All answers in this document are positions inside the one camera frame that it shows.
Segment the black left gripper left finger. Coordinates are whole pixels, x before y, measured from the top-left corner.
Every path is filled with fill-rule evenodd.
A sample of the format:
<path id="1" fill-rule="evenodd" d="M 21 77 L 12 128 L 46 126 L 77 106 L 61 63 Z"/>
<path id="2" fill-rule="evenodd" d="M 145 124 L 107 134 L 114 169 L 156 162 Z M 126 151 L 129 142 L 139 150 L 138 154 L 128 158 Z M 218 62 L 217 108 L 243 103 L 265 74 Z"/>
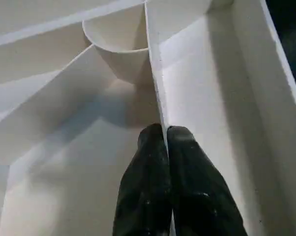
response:
<path id="1" fill-rule="evenodd" d="M 144 128 L 119 186 L 113 235 L 167 236 L 172 218 L 169 161 L 162 126 Z"/>

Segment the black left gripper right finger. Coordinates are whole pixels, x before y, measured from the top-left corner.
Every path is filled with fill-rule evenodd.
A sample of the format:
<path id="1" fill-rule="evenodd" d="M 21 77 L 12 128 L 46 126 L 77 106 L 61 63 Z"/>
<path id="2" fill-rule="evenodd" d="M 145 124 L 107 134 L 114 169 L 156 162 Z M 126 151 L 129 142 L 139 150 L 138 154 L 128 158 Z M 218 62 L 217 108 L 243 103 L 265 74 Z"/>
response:
<path id="1" fill-rule="evenodd" d="M 226 181 L 184 126 L 167 130 L 173 213 L 178 236 L 245 236 Z"/>

